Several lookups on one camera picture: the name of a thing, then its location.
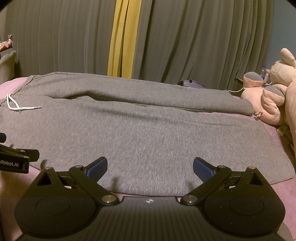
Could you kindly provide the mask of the purple box beside bed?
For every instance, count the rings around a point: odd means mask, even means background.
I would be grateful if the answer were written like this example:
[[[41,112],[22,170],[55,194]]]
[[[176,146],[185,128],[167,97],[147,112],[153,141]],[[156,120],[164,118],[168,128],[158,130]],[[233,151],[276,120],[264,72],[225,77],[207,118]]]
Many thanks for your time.
[[[189,88],[205,88],[203,85],[194,80],[181,80],[178,82],[178,85]]]

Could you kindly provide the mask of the pink plush pig toy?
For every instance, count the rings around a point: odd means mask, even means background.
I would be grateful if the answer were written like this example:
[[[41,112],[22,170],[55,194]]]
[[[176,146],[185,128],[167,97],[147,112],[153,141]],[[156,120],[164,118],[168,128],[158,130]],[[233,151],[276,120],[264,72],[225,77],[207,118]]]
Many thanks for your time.
[[[287,87],[282,84],[264,85],[262,77],[255,72],[243,76],[242,99],[253,106],[254,115],[261,121],[274,126],[288,124],[285,114]]]

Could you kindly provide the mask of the beige plush rabbit toy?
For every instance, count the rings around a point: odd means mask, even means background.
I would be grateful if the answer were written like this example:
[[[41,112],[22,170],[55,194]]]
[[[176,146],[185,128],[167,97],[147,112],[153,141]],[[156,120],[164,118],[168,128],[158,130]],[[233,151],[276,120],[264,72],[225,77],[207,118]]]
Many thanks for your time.
[[[295,57],[287,48],[281,49],[280,57],[281,60],[276,61],[270,68],[270,78],[273,86],[285,97],[285,122],[290,127],[295,148]]]

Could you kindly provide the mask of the plastic water bottle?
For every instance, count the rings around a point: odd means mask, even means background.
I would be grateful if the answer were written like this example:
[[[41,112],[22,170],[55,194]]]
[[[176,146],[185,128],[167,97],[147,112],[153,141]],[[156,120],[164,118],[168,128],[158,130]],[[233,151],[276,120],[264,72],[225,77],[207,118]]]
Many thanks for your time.
[[[261,70],[260,76],[263,80],[265,79],[265,76],[266,76],[266,66],[265,65],[262,65],[262,70]]]

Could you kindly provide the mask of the grey chair cushion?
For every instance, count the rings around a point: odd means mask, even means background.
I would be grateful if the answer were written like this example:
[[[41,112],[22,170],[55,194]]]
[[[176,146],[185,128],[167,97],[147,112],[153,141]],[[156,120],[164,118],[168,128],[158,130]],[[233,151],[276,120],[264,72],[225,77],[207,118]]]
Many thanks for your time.
[[[15,76],[16,51],[5,54],[0,60],[0,84],[12,80]]]

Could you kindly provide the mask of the grey sweatpants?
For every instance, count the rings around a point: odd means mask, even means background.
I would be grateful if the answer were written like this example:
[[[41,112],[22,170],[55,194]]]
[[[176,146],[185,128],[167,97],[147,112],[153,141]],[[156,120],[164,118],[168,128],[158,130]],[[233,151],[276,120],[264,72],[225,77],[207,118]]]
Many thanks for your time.
[[[32,75],[1,98],[6,144],[37,149],[34,166],[64,171],[104,156],[99,180],[120,193],[181,196],[202,182],[201,157],[235,171],[255,166],[274,184],[295,170],[250,102],[226,91],[82,73]]]

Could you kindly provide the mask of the yellow curtain strip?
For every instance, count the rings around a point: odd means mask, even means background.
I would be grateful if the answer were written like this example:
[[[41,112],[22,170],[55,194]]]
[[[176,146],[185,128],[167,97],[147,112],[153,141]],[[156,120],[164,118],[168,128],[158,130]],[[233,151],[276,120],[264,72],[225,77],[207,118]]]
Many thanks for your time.
[[[142,2],[116,1],[107,75],[131,78]]]

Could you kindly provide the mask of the grey curtain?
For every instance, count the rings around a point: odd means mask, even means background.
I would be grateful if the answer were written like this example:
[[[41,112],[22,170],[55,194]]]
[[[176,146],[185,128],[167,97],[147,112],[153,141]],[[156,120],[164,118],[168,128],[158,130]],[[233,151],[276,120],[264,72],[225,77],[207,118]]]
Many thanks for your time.
[[[266,62],[273,1],[141,2],[133,79],[231,89]],[[107,75],[115,4],[10,2],[1,11],[1,36],[13,35],[16,75]]]

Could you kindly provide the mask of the small pink figurine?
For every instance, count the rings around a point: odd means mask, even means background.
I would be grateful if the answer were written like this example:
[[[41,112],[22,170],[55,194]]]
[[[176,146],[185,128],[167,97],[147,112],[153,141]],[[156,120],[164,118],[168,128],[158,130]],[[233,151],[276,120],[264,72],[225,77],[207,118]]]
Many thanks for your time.
[[[8,35],[8,39],[0,43],[0,52],[13,46],[13,35]]]

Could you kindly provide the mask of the pink bed blanket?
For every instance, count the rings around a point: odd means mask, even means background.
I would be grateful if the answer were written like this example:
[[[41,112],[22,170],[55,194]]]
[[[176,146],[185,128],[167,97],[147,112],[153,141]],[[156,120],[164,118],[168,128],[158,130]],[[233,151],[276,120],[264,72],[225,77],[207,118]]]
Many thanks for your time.
[[[26,80],[27,77],[21,77],[1,84],[1,97],[14,92]],[[264,124],[264,127],[274,142],[282,150],[285,149],[285,155],[294,161],[292,151],[286,146],[286,138],[284,136],[280,137],[274,126]],[[21,194],[27,190],[29,184],[32,183],[39,173],[40,171],[34,167],[30,167],[29,174],[1,171],[1,235],[3,236],[1,240],[17,240],[22,235],[14,218],[14,208]],[[290,180],[273,184],[272,187],[285,205],[286,215],[284,223],[290,229],[295,240],[295,176]]]

